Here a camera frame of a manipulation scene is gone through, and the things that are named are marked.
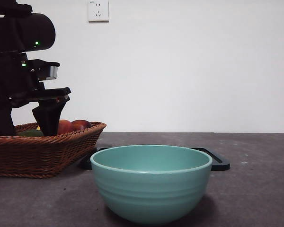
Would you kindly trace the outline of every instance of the red apple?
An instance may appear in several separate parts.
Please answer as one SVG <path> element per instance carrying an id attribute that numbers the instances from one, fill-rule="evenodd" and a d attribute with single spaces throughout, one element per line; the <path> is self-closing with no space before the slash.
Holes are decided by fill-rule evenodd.
<path id="1" fill-rule="evenodd" d="M 57 133 L 58 135 L 68 133 L 68 132 L 72 132 L 72 131 L 74 131 L 74 127 L 73 127 L 73 125 L 70 121 L 59 120 L 58 133 Z"/>
<path id="2" fill-rule="evenodd" d="M 71 123 L 74 127 L 74 131 L 87 129 L 92 126 L 92 124 L 86 120 L 75 120 Z"/>

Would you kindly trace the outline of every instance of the gray table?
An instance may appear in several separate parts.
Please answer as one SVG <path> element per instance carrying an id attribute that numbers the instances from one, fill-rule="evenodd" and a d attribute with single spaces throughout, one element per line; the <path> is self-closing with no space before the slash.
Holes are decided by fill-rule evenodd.
<path id="1" fill-rule="evenodd" d="M 284 134 L 103 133 L 99 147 L 169 144 L 212 149 L 231 169 L 212 172 L 197 207 L 168 227 L 284 227 Z M 78 162 L 50 179 L 0 177 L 0 227 L 131 227 L 103 203 Z"/>

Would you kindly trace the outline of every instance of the wicker basket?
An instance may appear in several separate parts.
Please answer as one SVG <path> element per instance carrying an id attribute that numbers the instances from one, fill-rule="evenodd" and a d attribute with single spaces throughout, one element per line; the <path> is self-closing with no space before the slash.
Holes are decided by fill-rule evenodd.
<path id="1" fill-rule="evenodd" d="M 90 153 L 106 124 L 57 136 L 0 136 L 0 176 L 50 178 Z M 36 123 L 16 126 L 16 131 L 37 128 Z"/>

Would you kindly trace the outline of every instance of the teal bowl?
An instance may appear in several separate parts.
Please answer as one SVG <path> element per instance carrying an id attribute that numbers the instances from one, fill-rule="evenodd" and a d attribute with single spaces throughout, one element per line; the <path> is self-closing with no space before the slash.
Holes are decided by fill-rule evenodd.
<path id="1" fill-rule="evenodd" d="M 142 225 L 164 225 L 189 213 L 202 198 L 212 158 L 166 145 L 108 148 L 90 157 L 106 205 Z"/>

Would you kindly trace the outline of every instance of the wall socket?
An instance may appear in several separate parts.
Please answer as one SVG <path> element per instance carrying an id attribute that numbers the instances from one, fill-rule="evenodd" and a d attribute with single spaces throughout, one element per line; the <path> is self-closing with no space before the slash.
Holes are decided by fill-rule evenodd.
<path id="1" fill-rule="evenodd" d="M 108 0 L 90 0 L 88 2 L 88 18 L 90 23 L 109 22 Z"/>

